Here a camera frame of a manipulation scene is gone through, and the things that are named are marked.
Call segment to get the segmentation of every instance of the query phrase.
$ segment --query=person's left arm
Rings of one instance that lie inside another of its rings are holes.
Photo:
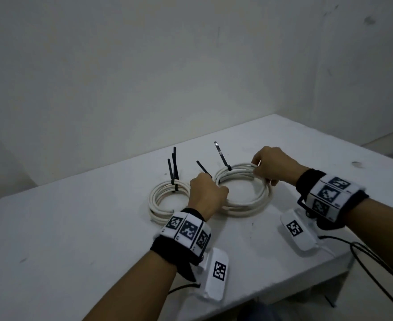
[[[223,205],[229,189],[200,173],[190,181],[188,207],[208,221]],[[161,313],[177,267],[148,251],[91,309],[83,321],[155,321]]]

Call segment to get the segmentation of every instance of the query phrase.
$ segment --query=coil of white cable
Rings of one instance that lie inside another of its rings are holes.
[[[224,167],[217,171],[213,178],[217,186],[231,179],[254,180],[254,178],[260,179],[263,185],[256,194],[255,199],[249,202],[234,202],[227,199],[226,204],[222,208],[222,213],[236,217],[249,216],[262,210],[262,208],[272,199],[271,185],[266,183],[265,179],[253,174],[253,170],[256,167],[257,166],[252,163],[238,163],[231,166],[231,171],[229,171],[228,167]]]
[[[184,194],[189,198],[190,185],[186,182],[175,179],[174,184],[171,184],[171,180],[168,180],[156,185],[149,195],[149,215],[152,221],[164,225],[174,214],[174,210],[162,209],[159,204],[168,193],[175,191],[175,185],[178,188],[176,193]]]

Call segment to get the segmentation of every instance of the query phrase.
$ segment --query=table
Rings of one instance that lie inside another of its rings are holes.
[[[263,145],[279,146],[300,163],[367,186],[372,198],[393,206],[393,160],[278,115],[180,143],[178,171],[189,181],[200,160],[214,174],[223,163],[249,162]],[[75,175],[0,200],[0,320],[80,321],[149,249],[159,226],[150,222],[147,197],[168,179],[172,146]],[[352,165],[361,162],[360,168]],[[249,195],[246,181],[230,196]],[[206,302],[192,289],[167,298],[160,320],[200,320],[260,294],[282,299],[349,270],[347,245],[301,253],[279,215],[296,207],[296,190],[284,183],[264,212],[210,220],[210,246],[229,254],[225,297]],[[354,239],[346,230],[328,233]],[[182,280],[177,277],[173,287]]]

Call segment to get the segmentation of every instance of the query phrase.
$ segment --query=person's right arm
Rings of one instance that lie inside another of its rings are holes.
[[[265,146],[254,156],[259,165],[254,173],[266,178],[273,186],[278,181],[296,186],[309,168],[300,165],[280,148]],[[393,208],[373,199],[365,199],[344,216],[344,221],[367,246],[393,269]]]

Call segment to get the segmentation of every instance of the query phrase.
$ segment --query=forearm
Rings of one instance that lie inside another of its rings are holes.
[[[393,269],[393,208],[365,199],[344,219],[346,226]]]
[[[147,252],[92,308],[84,321],[155,321],[177,267]]]

